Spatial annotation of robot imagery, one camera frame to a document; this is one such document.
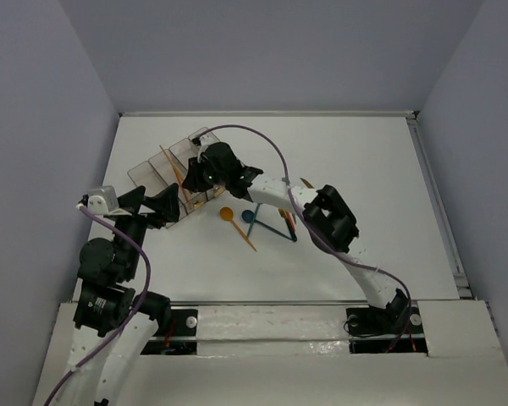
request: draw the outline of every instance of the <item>metal frame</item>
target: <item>metal frame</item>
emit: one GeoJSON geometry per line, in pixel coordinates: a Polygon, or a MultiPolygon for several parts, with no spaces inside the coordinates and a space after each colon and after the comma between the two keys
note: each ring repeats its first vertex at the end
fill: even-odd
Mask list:
{"type": "Polygon", "coordinates": [[[414,148],[416,149],[417,160],[419,161],[420,168],[422,169],[423,179],[425,180],[429,199],[431,200],[434,215],[439,225],[446,254],[448,255],[448,258],[452,259],[451,267],[453,268],[453,275],[459,296],[461,299],[473,299],[474,296],[470,289],[467,275],[465,274],[465,270],[461,262],[461,257],[459,256],[456,241],[454,240],[453,233],[451,232],[450,221],[446,215],[444,203],[434,179],[433,169],[431,168],[427,152],[425,151],[425,146],[422,141],[417,120],[415,118],[408,118],[406,122],[408,124],[414,148]]]}
{"type": "Polygon", "coordinates": [[[414,118],[412,110],[381,112],[364,110],[333,111],[245,111],[245,112],[122,112],[120,117],[404,117],[414,118]]]}

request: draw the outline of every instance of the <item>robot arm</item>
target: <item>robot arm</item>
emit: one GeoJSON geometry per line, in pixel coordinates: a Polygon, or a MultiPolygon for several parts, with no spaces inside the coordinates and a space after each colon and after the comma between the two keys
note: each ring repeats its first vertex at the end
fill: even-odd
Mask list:
{"type": "MultiPolygon", "coordinates": [[[[166,222],[177,222],[179,186],[173,184],[152,198],[139,187],[117,197],[114,188],[104,186],[89,190],[81,206],[92,214],[115,221],[114,228],[140,247],[148,228],[160,228],[166,222]],[[154,210],[139,214],[141,206],[154,210]]],[[[135,291],[121,286],[134,278],[139,252],[115,234],[112,240],[92,239],[80,252],[78,277],[83,281],[75,311],[74,340],[69,352],[66,379],[52,404],[55,406],[112,406],[135,359],[158,329],[165,331],[171,320],[169,299],[147,292],[139,312],[123,330],[124,320],[139,297],[135,291]],[[112,341],[102,347],[107,339],[112,341]]]]}
{"type": "MultiPolygon", "coordinates": [[[[238,199],[294,210],[286,182],[269,177],[261,169],[244,165],[228,144],[215,142],[212,137],[202,134],[193,142],[200,150],[198,156],[188,162],[183,187],[202,192],[218,184],[238,199]]],[[[356,217],[339,192],[329,185],[320,190],[290,186],[290,191],[296,205],[303,210],[298,214],[310,228],[309,232],[315,232],[333,250],[347,253],[351,242],[359,237],[359,229],[356,217]]],[[[326,252],[316,239],[312,238],[312,241],[326,252]]],[[[383,313],[381,319],[387,324],[396,324],[403,317],[407,298],[399,289],[390,288],[393,283],[387,276],[348,263],[343,262],[343,265],[362,288],[373,313],[383,313]]]]}

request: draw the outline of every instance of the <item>white panel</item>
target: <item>white panel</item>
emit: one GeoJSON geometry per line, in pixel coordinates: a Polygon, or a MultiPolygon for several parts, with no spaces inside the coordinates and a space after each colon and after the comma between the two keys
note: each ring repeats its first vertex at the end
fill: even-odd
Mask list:
{"type": "MultiPolygon", "coordinates": [[[[416,299],[455,299],[456,286],[404,118],[160,117],[122,118],[104,183],[122,194],[134,186],[126,172],[201,127],[252,126],[279,145],[292,182],[335,186],[356,214],[368,261],[394,272],[416,299]]],[[[272,147],[238,129],[217,132],[246,164],[282,176],[272,147]]],[[[345,268],[314,247],[304,227],[288,242],[254,227],[254,252],[222,221],[222,206],[240,213],[253,204],[226,194],[169,230],[149,231],[144,248],[152,261],[152,290],[174,300],[364,299],[345,268]]],[[[261,221],[286,230],[276,209],[263,206],[261,221]]],[[[108,236],[100,226],[91,238],[108,236]]],[[[132,285],[143,284],[143,265],[132,285]]]]}
{"type": "Polygon", "coordinates": [[[429,356],[501,354],[499,339],[483,301],[420,302],[419,309],[429,356]]]}
{"type": "Polygon", "coordinates": [[[141,357],[118,406],[508,406],[500,357],[141,357]]]}
{"type": "MultiPolygon", "coordinates": [[[[119,406],[508,406],[508,370],[503,354],[480,344],[476,345],[475,356],[467,356],[463,351],[465,348],[460,344],[460,337],[471,337],[478,343],[486,343],[483,337],[492,337],[493,327],[489,324],[489,315],[481,311],[481,305],[481,302],[469,301],[421,303],[428,340],[436,342],[438,348],[442,345],[446,348],[453,345],[460,348],[459,351],[444,356],[350,355],[346,351],[345,340],[212,342],[207,346],[206,343],[201,343],[199,347],[200,354],[206,351],[206,354],[210,354],[209,358],[188,355],[142,356],[135,362],[132,374],[119,396],[119,406]],[[462,316],[461,322],[454,326],[452,323],[445,324],[444,320],[451,313],[462,316]],[[455,330],[450,336],[438,334],[432,327],[455,330]]],[[[225,306],[222,307],[224,314],[230,313],[225,306]]],[[[287,307],[282,306],[284,313],[289,312],[287,307]]],[[[304,312],[308,315],[307,319],[312,319],[318,313],[326,321],[338,316],[335,311],[340,309],[340,306],[308,307],[311,309],[304,312]]],[[[43,404],[64,371],[71,344],[71,318],[74,310],[75,304],[61,306],[33,403],[35,406],[43,404]]],[[[250,334],[251,329],[244,325],[245,323],[237,326],[237,330],[245,328],[250,334]]],[[[319,324],[317,327],[325,334],[326,326],[330,326],[330,323],[319,324]]],[[[284,323],[281,323],[281,327],[284,330],[288,328],[284,323]]],[[[232,330],[227,327],[230,337],[240,337],[239,333],[233,335],[232,330]]],[[[475,343],[472,341],[470,345],[474,347],[475,343]]]]}

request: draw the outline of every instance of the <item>orange stick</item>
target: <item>orange stick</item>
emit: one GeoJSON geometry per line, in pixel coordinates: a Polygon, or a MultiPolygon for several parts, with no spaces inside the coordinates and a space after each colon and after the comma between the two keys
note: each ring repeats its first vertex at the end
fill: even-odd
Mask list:
{"type": "Polygon", "coordinates": [[[173,172],[175,173],[175,177],[179,181],[179,187],[180,187],[180,190],[183,192],[183,196],[185,197],[185,203],[188,203],[189,199],[186,197],[186,191],[183,188],[183,181],[184,180],[183,180],[183,177],[180,174],[179,169],[175,166],[175,164],[173,163],[171,158],[168,156],[168,154],[166,153],[166,150],[163,149],[163,146],[160,145],[160,149],[162,150],[162,152],[165,155],[165,157],[168,158],[169,165],[171,165],[171,168],[173,169],[173,172]]]}
{"type": "Polygon", "coordinates": [[[292,219],[291,219],[291,214],[290,214],[290,212],[289,212],[289,211],[287,211],[287,212],[286,212],[286,216],[288,217],[288,220],[290,220],[291,227],[292,227],[292,228],[294,229],[294,231],[295,231],[295,224],[294,224],[294,222],[293,222],[293,221],[292,221],[292,219]]]}
{"type": "Polygon", "coordinates": [[[300,178],[300,179],[301,179],[301,182],[303,182],[303,184],[304,184],[304,185],[305,185],[308,189],[314,189],[314,186],[312,186],[312,184],[311,184],[308,180],[306,180],[306,179],[304,179],[304,178],[300,178]]]}
{"type": "Polygon", "coordinates": [[[240,227],[237,225],[237,223],[234,222],[233,220],[231,221],[231,223],[234,225],[235,229],[239,232],[240,236],[252,247],[253,250],[255,250],[257,252],[254,244],[249,240],[248,237],[246,237],[246,234],[243,233],[243,230],[240,229],[240,227]]]}

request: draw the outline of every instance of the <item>black mount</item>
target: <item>black mount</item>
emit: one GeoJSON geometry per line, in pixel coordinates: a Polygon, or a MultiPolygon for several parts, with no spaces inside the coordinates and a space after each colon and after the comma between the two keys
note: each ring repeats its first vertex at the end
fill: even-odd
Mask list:
{"type": "MultiPolygon", "coordinates": [[[[333,186],[326,184],[318,196],[305,205],[303,217],[324,242],[337,252],[348,252],[352,240],[359,237],[356,217],[333,186]]],[[[312,239],[322,251],[326,251],[312,239]]]]}
{"type": "Polygon", "coordinates": [[[192,192],[206,192],[215,185],[222,185],[237,199],[251,201],[248,188],[252,180],[263,173],[257,167],[247,167],[235,156],[228,144],[215,142],[200,156],[188,160],[188,173],[183,187],[192,192]]]}
{"type": "MultiPolygon", "coordinates": [[[[119,207],[129,215],[107,218],[114,220],[115,227],[141,247],[148,228],[161,228],[167,222],[179,220],[178,193],[179,186],[171,184],[158,195],[147,197],[145,187],[139,186],[118,198],[119,207]],[[154,212],[139,214],[141,206],[154,212]]],[[[88,196],[84,196],[81,203],[87,201],[88,196]]],[[[114,235],[111,241],[101,238],[88,241],[80,251],[79,261],[77,276],[83,284],[74,316],[75,327],[88,326],[103,337],[117,328],[130,312],[135,290],[119,284],[135,277],[139,253],[122,237],[114,235]]],[[[158,313],[158,325],[165,326],[166,311],[170,312],[169,299],[148,294],[146,300],[149,303],[144,302],[140,311],[150,311],[147,314],[151,317],[157,317],[158,313]]]]}
{"type": "Polygon", "coordinates": [[[347,308],[347,329],[352,337],[381,336],[398,334],[403,330],[409,316],[408,298],[400,290],[395,290],[395,297],[385,309],[377,307],[347,308]]]}

